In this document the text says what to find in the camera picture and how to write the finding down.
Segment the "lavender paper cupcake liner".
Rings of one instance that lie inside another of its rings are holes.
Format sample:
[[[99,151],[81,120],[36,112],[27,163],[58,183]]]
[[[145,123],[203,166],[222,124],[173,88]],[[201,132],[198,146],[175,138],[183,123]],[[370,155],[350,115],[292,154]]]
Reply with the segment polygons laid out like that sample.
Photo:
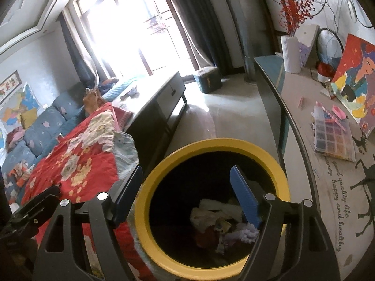
[[[259,234],[259,230],[251,223],[237,224],[237,228],[234,232],[230,232],[224,236],[226,242],[239,240],[240,242],[251,244],[254,243]]]

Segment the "red floral tablecloth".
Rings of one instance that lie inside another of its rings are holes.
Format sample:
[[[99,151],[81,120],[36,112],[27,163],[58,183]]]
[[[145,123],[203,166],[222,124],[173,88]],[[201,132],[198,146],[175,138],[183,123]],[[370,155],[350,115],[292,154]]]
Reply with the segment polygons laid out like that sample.
[[[111,104],[92,113],[33,169],[22,204],[42,197],[34,280],[95,280],[91,243],[103,280],[153,280],[135,249],[128,213],[142,181],[134,140],[118,129]]]

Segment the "dark tv cabinet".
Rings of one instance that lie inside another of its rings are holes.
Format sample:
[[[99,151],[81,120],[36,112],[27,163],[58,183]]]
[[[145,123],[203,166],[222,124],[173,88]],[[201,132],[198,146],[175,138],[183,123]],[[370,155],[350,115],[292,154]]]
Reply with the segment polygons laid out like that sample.
[[[374,279],[374,138],[366,138],[348,116],[355,162],[313,149],[316,104],[330,109],[329,98],[310,69],[290,74],[276,55],[255,58],[255,77],[270,120],[280,162],[296,200],[317,206],[334,247],[342,280]]]

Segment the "brown paper bag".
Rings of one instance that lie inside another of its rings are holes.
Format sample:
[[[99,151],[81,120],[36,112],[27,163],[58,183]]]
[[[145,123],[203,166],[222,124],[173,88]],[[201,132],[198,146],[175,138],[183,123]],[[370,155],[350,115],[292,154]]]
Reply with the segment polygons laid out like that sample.
[[[92,113],[94,113],[105,103],[106,101],[100,94],[100,91],[98,90],[98,88],[86,89],[86,93],[83,98],[83,105],[84,105],[85,112],[88,115],[91,115]]]

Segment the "blue fabric sofa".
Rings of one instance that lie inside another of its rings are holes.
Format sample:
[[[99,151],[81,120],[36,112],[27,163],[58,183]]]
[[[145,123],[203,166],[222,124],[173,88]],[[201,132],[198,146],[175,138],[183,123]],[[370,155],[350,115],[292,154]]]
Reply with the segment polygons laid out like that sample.
[[[119,124],[130,113],[105,101],[88,115],[65,94],[37,117],[1,167],[6,204],[23,205],[52,185],[61,198],[84,202],[131,174],[139,157]]]

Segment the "yellow cushion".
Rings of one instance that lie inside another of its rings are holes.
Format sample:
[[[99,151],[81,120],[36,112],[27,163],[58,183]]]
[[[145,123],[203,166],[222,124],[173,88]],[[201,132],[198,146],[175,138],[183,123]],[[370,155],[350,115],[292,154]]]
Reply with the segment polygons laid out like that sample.
[[[22,127],[27,130],[38,118],[38,111],[36,108],[32,108],[20,115],[20,121]]]

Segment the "clear bead organizer box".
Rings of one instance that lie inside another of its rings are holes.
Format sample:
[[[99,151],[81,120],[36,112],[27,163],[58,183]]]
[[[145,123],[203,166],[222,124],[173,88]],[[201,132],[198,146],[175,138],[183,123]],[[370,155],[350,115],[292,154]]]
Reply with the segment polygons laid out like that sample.
[[[315,105],[313,117],[313,149],[325,156],[355,162],[355,146],[348,119],[340,119],[333,111]]]

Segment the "dark curtain left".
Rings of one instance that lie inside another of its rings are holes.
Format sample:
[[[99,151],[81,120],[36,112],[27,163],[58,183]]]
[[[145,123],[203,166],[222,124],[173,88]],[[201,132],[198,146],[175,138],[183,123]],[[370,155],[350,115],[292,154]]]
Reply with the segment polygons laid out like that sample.
[[[90,54],[86,52],[84,48],[80,48],[77,41],[74,40],[63,13],[59,14],[57,21],[60,22],[70,58],[80,81],[86,88],[93,89],[98,86],[99,82],[99,76],[94,61]]]

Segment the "world map poster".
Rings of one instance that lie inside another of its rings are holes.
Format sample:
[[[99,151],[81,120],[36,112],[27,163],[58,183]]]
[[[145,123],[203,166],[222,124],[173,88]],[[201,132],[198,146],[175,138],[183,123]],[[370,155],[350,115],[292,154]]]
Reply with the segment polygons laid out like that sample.
[[[14,128],[21,126],[20,116],[22,113],[32,109],[38,111],[40,107],[41,105],[28,83],[17,89],[1,105],[1,128],[4,132],[4,138]]]

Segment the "teal storage stool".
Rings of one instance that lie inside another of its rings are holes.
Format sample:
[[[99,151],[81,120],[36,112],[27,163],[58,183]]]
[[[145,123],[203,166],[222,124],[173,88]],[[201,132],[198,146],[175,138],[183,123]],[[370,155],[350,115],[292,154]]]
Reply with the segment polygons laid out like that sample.
[[[193,73],[198,87],[202,93],[209,94],[222,87],[221,72],[217,67],[206,66]]]

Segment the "framed calligraphy banner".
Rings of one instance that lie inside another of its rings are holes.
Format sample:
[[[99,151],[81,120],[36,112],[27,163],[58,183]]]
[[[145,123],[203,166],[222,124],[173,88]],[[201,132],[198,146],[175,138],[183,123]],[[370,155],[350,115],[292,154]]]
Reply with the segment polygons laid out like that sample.
[[[0,84],[0,104],[2,104],[22,84],[17,71],[14,71]]]

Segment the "colourful portrait painting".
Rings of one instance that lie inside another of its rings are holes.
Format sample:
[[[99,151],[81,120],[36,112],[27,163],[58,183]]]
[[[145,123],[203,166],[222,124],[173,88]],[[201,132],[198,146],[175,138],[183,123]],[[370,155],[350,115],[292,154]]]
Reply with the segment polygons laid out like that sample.
[[[348,34],[332,88],[365,136],[374,129],[374,69],[374,45]]]

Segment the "round black mirror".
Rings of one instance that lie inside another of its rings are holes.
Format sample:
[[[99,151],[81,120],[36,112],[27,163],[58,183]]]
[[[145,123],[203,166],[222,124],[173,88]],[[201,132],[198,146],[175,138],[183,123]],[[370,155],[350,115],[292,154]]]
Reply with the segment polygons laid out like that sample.
[[[330,65],[333,71],[336,71],[344,51],[339,36],[332,29],[321,28],[315,39],[315,46],[318,61]]]

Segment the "dark grey curtain right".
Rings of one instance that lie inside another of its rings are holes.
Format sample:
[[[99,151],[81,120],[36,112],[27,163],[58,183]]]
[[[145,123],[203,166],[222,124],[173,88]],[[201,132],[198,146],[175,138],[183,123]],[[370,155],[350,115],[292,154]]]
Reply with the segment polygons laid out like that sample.
[[[210,0],[172,0],[201,65],[213,65],[222,75],[232,75],[229,49]]]

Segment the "grey standing air conditioner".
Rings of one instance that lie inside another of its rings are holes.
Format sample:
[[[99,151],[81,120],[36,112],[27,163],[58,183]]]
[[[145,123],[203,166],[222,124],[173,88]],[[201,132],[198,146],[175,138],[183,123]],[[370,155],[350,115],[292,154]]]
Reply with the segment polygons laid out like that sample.
[[[245,82],[255,82],[255,48],[254,48],[254,26],[252,15],[255,0],[226,0],[232,19],[235,24],[236,33],[242,51],[245,69]]]

